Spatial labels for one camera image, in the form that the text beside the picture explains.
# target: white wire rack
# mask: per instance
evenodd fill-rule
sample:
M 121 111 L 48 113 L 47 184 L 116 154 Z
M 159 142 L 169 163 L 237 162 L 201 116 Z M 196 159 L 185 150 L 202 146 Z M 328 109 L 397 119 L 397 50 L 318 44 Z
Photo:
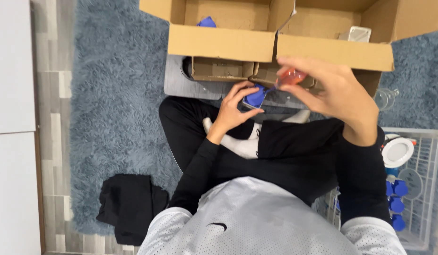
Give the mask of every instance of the white wire rack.
M 438 130 L 384 127 L 386 133 L 416 139 L 411 159 L 400 167 L 399 178 L 406 181 L 408 194 L 402 198 L 405 210 L 401 213 L 406 227 L 397 235 L 407 250 L 426 251 L 432 225 L 433 198 L 438 171 Z M 339 192 L 333 189 L 324 198 L 319 210 L 331 224 L 340 229 Z

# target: person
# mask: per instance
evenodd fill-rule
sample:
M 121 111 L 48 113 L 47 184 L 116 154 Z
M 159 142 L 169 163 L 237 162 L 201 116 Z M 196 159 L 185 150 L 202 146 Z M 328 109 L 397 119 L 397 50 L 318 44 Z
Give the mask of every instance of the person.
M 278 62 L 279 74 L 294 67 L 323 84 L 318 95 L 298 85 L 280 89 L 331 118 L 264 121 L 253 138 L 256 158 L 246 159 L 220 143 L 225 136 L 255 136 L 250 118 L 263 110 L 237 109 L 256 92 L 252 83 L 234 85 L 219 109 L 166 98 L 159 116 L 183 176 L 138 255 L 406 254 L 390 224 L 384 133 L 373 99 L 347 66 L 290 57 Z M 208 118 L 212 125 L 205 128 Z M 340 231 L 310 208 L 337 184 Z

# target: black pants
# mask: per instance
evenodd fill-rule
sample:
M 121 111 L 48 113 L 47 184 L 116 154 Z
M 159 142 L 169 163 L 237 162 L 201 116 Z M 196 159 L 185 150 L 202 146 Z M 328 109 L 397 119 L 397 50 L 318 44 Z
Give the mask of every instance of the black pants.
M 197 99 L 167 97 L 159 117 L 173 156 L 186 169 L 206 133 L 202 120 L 214 122 L 219 109 Z M 227 134 L 247 139 L 254 121 L 247 120 Z M 338 119 L 306 124 L 264 121 L 258 142 L 258 159 L 244 159 L 220 146 L 208 189 L 237 177 L 250 176 L 274 183 L 311 205 L 337 186 L 335 149 L 343 122 Z

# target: left hand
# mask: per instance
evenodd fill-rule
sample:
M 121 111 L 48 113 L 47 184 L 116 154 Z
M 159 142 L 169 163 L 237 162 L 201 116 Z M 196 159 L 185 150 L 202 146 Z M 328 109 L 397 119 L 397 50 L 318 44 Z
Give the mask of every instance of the left hand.
M 250 81 L 237 83 L 222 100 L 216 121 L 212 124 L 206 138 L 215 144 L 220 144 L 223 136 L 228 130 L 243 124 L 251 117 L 264 113 L 263 109 L 253 109 L 245 113 L 238 110 L 238 103 L 247 95 L 255 93 L 258 88 Z

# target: circular hole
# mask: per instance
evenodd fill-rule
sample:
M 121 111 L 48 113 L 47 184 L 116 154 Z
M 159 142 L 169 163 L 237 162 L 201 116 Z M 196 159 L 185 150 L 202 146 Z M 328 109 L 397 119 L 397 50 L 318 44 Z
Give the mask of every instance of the circular hole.
M 192 57 L 183 57 L 181 61 L 181 72 L 186 79 L 193 81 L 192 78 Z

